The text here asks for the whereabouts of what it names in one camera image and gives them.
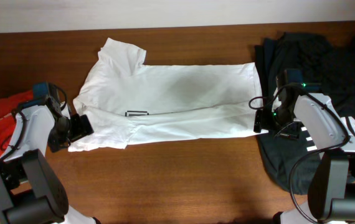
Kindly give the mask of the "white printed t-shirt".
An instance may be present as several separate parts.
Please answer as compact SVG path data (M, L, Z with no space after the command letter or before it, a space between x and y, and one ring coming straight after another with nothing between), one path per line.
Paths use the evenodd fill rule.
M69 151L254 135L249 101L262 92L254 63L146 65L145 59L138 46L106 40L73 100L93 133Z

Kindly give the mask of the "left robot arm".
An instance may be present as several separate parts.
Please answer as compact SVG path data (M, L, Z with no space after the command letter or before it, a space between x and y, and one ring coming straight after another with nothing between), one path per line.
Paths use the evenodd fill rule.
M33 99L12 111L16 127L0 157L0 223L100 224L70 204L59 178L45 158L46 149L57 152L93 134L85 115L69 113L57 85L34 85Z

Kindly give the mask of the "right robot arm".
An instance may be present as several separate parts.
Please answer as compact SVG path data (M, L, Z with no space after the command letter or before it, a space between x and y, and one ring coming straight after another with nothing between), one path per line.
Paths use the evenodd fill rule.
M300 70L288 69L276 77L273 99L256 108L254 131L274 131L276 136L301 122L316 149L298 159L289 174L289 184L299 165L311 156L321 162L308 189L308 200L294 209L276 213L274 223L355 223L355 137L341 121L331 98L320 93L320 84L305 83ZM281 105L268 111L274 99Z

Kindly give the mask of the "folded red t-shirt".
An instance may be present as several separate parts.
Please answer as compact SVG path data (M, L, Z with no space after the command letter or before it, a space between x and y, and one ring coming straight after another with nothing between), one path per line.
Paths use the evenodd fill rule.
M33 99L33 91L25 91L0 99L0 157L6 150L10 138L16 127L16 122L12 115L12 110L17 108L19 103Z

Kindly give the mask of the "dark lettered t-shirt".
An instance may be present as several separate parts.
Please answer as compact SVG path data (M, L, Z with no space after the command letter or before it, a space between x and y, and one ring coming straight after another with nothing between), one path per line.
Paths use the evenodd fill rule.
M321 92L333 102L341 121L355 137L355 37L344 47L333 47L325 36L306 33L284 33L278 40L265 39L255 46L255 66L262 95L273 98L276 77L287 69L299 69L305 83L320 83ZM288 176L294 163L315 146L307 131L298 139L260 134L257 142L263 165L269 177L288 190ZM298 166L293 177L293 192L306 195L320 163L319 156L309 157Z

